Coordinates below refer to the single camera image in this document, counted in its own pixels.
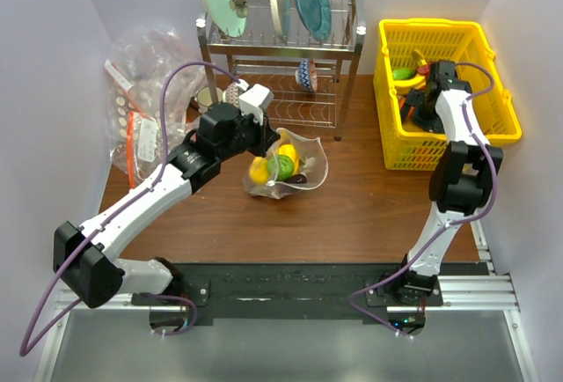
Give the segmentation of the yellow toy pepper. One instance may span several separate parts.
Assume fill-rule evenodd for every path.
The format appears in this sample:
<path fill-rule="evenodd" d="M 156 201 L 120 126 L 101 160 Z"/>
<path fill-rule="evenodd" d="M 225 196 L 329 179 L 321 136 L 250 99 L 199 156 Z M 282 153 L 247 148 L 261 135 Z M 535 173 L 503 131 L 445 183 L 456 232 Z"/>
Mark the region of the yellow toy pepper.
<path fill-rule="evenodd" d="M 294 145 L 291 143 L 285 143 L 281 145 L 278 148 L 278 154 L 289 157 L 294 166 L 293 173 L 297 173 L 297 170 L 299 169 L 300 157 Z"/>

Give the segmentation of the yellow toy lemon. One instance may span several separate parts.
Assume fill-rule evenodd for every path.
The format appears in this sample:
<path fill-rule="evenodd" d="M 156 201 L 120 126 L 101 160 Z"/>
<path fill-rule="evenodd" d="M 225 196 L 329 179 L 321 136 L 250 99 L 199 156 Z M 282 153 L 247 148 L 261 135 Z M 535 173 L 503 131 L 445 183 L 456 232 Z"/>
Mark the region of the yellow toy lemon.
<path fill-rule="evenodd" d="M 268 159 L 256 157 L 248 170 L 248 176 L 252 183 L 256 185 L 265 185 L 270 179 L 270 172 L 268 171 Z"/>

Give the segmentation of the green toy lime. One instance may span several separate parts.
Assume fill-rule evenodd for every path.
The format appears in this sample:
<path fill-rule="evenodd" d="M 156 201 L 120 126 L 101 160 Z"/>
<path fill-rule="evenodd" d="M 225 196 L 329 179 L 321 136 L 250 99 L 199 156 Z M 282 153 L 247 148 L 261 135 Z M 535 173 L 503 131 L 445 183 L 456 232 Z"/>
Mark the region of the green toy lime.
<path fill-rule="evenodd" d="M 267 171 L 277 181 L 285 181 L 294 174 L 295 164 L 287 155 L 272 156 L 267 161 Z"/>

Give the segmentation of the clear zip top bag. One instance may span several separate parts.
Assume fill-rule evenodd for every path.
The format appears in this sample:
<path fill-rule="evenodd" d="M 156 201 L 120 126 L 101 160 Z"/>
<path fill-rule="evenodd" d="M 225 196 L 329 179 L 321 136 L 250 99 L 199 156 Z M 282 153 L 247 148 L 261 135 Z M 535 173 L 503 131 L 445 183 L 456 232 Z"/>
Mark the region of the clear zip top bag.
<path fill-rule="evenodd" d="M 244 191 L 250 196 L 280 200 L 322 186 L 329 172 L 325 150 L 319 137 L 300 136 L 288 129 L 277 129 L 281 136 L 256 157 L 243 177 Z"/>

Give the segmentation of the purple toy eggplant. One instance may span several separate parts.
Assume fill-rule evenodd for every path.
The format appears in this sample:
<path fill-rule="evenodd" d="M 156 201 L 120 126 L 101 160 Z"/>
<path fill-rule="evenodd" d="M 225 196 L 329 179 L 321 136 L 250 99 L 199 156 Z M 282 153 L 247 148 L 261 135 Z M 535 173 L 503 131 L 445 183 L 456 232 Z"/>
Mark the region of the purple toy eggplant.
<path fill-rule="evenodd" d="M 296 185 L 305 184 L 307 182 L 307 177 L 301 173 L 298 173 L 286 179 L 285 182 L 288 184 L 296 184 Z"/>

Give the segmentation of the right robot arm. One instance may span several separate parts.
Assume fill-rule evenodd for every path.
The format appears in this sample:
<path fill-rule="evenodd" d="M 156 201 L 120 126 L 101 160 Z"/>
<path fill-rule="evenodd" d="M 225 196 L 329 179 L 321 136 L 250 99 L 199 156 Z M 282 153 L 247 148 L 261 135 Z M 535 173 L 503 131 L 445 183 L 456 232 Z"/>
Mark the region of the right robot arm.
<path fill-rule="evenodd" d="M 402 305 L 432 295 L 458 229 L 477 218 L 478 209 L 492 205 L 496 196 L 503 152 L 486 139 L 472 104 L 474 97 L 494 88 L 494 79 L 484 68 L 473 67 L 489 79 L 481 92 L 474 93 L 470 83 L 458 76 L 455 62 L 438 61 L 429 66 L 425 91 L 411 91 L 407 96 L 413 121 L 442 132 L 447 144 L 429 182 L 428 220 L 400 265 L 401 275 L 385 288 Z"/>

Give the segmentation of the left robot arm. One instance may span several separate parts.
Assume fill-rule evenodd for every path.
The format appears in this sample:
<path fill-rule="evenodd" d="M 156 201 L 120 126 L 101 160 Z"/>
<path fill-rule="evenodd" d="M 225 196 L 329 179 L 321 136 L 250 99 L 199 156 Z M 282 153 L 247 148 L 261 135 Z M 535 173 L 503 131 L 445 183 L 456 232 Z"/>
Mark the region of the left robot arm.
<path fill-rule="evenodd" d="M 79 226 L 54 235 L 53 269 L 88 307 L 121 293 L 149 293 L 163 305 L 182 294 L 179 272 L 163 259 L 124 261 L 121 252 L 154 220 L 215 178 L 224 161 L 246 151 L 265 157 L 280 139 L 263 107 L 214 104 L 142 184 Z"/>

